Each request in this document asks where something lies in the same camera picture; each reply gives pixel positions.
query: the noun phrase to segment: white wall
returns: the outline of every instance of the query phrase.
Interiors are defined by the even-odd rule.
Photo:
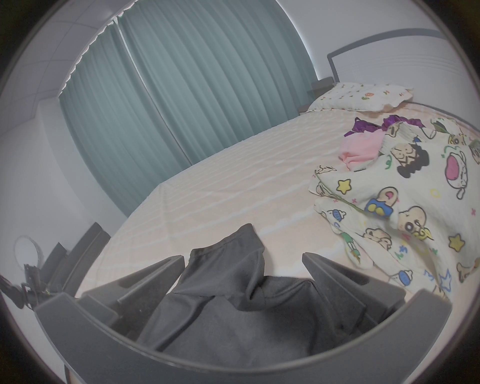
[[[0,137],[0,273],[14,284],[24,280],[13,245],[20,235],[35,240],[45,257],[60,242],[71,250],[94,223],[64,178],[38,118]],[[44,336],[34,313],[4,297],[21,331],[62,379],[63,363]]]
[[[411,0],[277,0],[297,29],[319,79],[332,76],[327,54],[377,33],[437,29]]]
[[[113,236],[127,217],[103,191],[83,161],[68,130],[58,98],[41,100],[36,115],[43,124],[65,179],[91,217]]]

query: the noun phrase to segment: purple satin garment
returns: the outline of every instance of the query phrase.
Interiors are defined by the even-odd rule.
[[[399,121],[404,121],[407,124],[416,125],[417,127],[420,127],[420,128],[425,127],[422,124],[420,119],[407,119],[406,117],[398,116],[398,115],[388,116],[386,119],[384,119],[384,123],[381,126],[356,117],[355,124],[353,125],[352,130],[348,131],[346,134],[344,134],[344,136],[347,137],[347,136],[353,135],[354,133],[360,133],[360,132],[375,132],[378,129],[381,129],[382,131],[386,131],[390,125],[395,124],[396,122],[399,122]]]

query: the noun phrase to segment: cartoon print blanket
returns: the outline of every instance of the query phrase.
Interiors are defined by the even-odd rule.
[[[314,209],[358,268],[454,300],[479,265],[480,143],[445,129],[389,127],[381,155],[355,171],[320,165]]]

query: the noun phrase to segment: ceiling tile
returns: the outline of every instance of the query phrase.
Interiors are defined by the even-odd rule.
[[[72,23],[48,21],[35,35],[20,59],[22,64],[50,60]]]
[[[38,86],[42,81],[48,62],[25,65],[20,69],[15,88],[13,90],[13,101],[28,95],[37,93]]]
[[[51,61],[48,63],[40,87],[38,87],[38,92],[50,91],[52,89],[60,90],[63,80],[67,77],[73,64],[74,61],[69,60]]]
[[[53,54],[52,60],[77,60],[96,33],[96,28],[74,24]]]
[[[23,99],[14,101],[11,105],[10,127],[29,121],[32,117],[32,107],[35,101],[35,95],[24,97]]]
[[[0,110],[0,135],[10,129],[10,108]]]
[[[132,0],[95,0],[83,15],[78,18],[77,23],[101,28],[131,2]]]
[[[9,78],[7,79],[7,82],[0,96],[0,110],[4,109],[12,102],[13,86],[15,85],[15,81],[17,80],[19,70],[20,68],[18,66],[15,66]]]
[[[58,91],[46,91],[46,92],[40,92],[37,93],[35,97],[35,101],[33,103],[33,108],[32,108],[32,115],[30,116],[32,119],[35,117],[36,114],[36,107],[38,105],[38,102],[43,99],[50,99],[51,97],[56,97],[58,95]]]
[[[77,20],[94,0],[70,0],[63,5],[50,20],[70,21]]]

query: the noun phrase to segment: headboard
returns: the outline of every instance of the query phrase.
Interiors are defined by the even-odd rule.
[[[383,32],[337,49],[327,58],[336,82],[412,87],[412,102],[445,112],[475,129],[480,126],[480,97],[460,57],[439,31]]]

